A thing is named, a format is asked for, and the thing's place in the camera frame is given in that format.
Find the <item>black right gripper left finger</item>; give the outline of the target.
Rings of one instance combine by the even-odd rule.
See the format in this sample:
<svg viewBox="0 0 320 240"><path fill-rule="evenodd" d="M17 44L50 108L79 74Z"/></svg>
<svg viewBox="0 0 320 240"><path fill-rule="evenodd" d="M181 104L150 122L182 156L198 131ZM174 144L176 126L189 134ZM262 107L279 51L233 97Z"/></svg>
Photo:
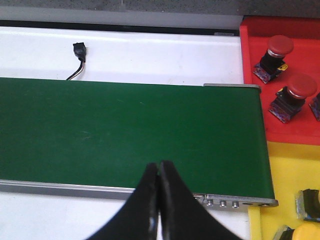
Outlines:
<svg viewBox="0 0 320 240"><path fill-rule="evenodd" d="M156 240L159 220L158 167L149 163L120 210L89 240Z"/></svg>

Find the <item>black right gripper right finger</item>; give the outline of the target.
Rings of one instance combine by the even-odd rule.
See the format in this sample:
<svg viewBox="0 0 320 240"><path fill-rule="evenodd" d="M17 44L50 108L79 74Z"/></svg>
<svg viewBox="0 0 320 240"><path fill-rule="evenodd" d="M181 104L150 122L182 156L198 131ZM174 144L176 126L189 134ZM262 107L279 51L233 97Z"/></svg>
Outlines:
<svg viewBox="0 0 320 240"><path fill-rule="evenodd" d="M195 199L173 162L159 166L159 210L164 240L239 240Z"/></svg>

